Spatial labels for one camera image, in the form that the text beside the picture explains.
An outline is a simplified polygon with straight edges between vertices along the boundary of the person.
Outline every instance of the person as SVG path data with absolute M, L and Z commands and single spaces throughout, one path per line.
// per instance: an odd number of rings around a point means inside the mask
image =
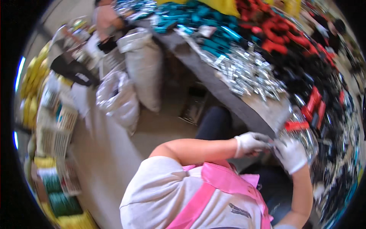
M 315 25 L 311 38 L 321 44 L 329 53 L 338 54 L 341 45 L 338 34 L 343 35 L 346 33 L 344 22 L 339 18 L 331 22 L 320 15 L 310 14 L 305 11 L 302 11 L 301 14 Z
M 123 196 L 123 228 L 269 229 L 273 219 L 275 229 L 301 229 L 313 204 L 302 144 L 290 139 L 286 145 L 277 140 L 273 143 L 292 181 L 281 167 L 266 170 L 267 177 L 260 174 L 259 180 L 258 175 L 238 175 L 226 159 L 255 155 L 271 148 L 271 140 L 252 132 L 230 138 L 231 125 L 230 112 L 213 107 L 203 118 L 196 139 L 178 139 L 156 147 L 141 163 Z M 290 194 L 284 196 L 288 188 Z
M 112 0 L 95 0 L 93 21 L 100 40 L 99 49 L 109 53 L 117 47 L 116 41 L 122 37 L 124 21 L 113 10 Z
M 51 40 L 48 67 L 77 84 L 98 86 L 99 79 L 72 56 L 72 53 L 84 44 L 77 36 L 71 34 L 67 24 L 64 24 Z

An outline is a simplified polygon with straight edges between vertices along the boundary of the black pants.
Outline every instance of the black pants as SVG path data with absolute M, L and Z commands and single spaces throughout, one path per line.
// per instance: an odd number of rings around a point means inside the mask
M 68 64 L 62 56 L 58 56 L 51 64 L 51 69 L 63 77 L 83 86 L 98 86 L 99 79 L 94 76 L 82 63 L 73 60 Z
M 205 114 L 196 134 L 197 139 L 225 140 L 232 131 L 230 112 L 223 107 L 212 107 Z M 241 174 L 259 174 L 257 189 L 262 194 L 270 215 L 274 217 L 272 225 L 278 223 L 291 209 L 292 182 L 279 166 L 254 164 Z

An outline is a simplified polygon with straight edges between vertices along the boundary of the green spool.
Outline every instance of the green spool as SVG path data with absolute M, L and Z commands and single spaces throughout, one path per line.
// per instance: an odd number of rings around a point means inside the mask
M 46 188 L 47 194 L 54 192 L 62 192 L 59 176 L 57 174 L 44 176 L 43 184 Z
M 65 196 L 62 192 L 48 195 L 51 208 L 56 217 L 82 214 L 78 199 L 75 196 Z

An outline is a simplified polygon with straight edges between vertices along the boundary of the hand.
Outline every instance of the hand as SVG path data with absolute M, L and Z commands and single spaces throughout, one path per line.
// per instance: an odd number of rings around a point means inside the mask
M 241 158 L 245 154 L 250 154 L 256 149 L 269 149 L 268 141 L 270 138 L 267 135 L 260 133 L 248 132 L 240 136 L 235 136 L 237 148 L 234 158 Z
M 323 26 L 321 26 L 320 24 L 316 25 L 317 30 L 320 32 L 320 34 L 322 34 L 323 37 L 325 38 L 329 38 L 328 35 L 328 29 L 324 28 Z
M 283 141 L 286 145 L 279 140 L 274 141 L 274 145 L 278 149 L 275 149 L 274 153 L 285 170 L 291 175 L 307 164 L 306 152 L 304 146 L 298 140 L 286 138 Z

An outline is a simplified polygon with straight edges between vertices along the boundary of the white sack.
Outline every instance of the white sack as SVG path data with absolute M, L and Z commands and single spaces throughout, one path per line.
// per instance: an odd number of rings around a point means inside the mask
M 163 57 L 152 33 L 145 28 L 132 29 L 117 41 L 117 46 L 126 53 L 127 71 L 137 97 L 146 108 L 159 112 Z
M 119 70 L 108 73 L 97 90 L 96 104 L 131 135 L 135 132 L 139 118 L 139 102 L 127 73 Z

